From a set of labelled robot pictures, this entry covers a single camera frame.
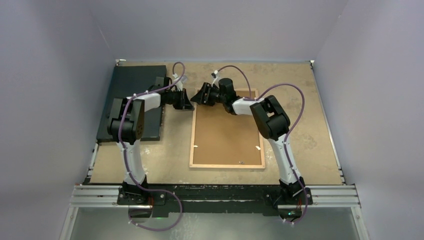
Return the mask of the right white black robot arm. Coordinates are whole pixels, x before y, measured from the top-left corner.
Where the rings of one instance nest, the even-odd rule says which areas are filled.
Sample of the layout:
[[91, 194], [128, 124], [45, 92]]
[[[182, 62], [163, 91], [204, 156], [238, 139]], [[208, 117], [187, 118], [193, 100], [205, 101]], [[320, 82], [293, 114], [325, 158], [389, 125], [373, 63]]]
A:
[[233, 81], [222, 78], [218, 85], [205, 82], [190, 101], [204, 106], [222, 104], [229, 114], [252, 116], [259, 133], [268, 140], [273, 150], [282, 200], [292, 204], [300, 198], [301, 193], [308, 195], [290, 146], [290, 118], [274, 95], [255, 99], [241, 97], [236, 93]]

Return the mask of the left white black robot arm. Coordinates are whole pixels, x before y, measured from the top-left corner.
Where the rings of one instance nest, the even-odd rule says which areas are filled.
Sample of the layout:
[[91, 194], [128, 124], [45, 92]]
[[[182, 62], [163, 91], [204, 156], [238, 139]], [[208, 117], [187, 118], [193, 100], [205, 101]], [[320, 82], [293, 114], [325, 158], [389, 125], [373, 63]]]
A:
[[186, 75], [175, 73], [172, 78], [164, 78], [163, 84], [152, 85], [142, 93], [112, 101], [107, 132], [119, 147], [125, 166], [121, 196], [130, 197], [138, 205], [149, 199], [147, 175], [140, 153], [145, 113], [164, 105], [171, 105], [176, 110], [194, 110], [183, 87], [186, 81]]

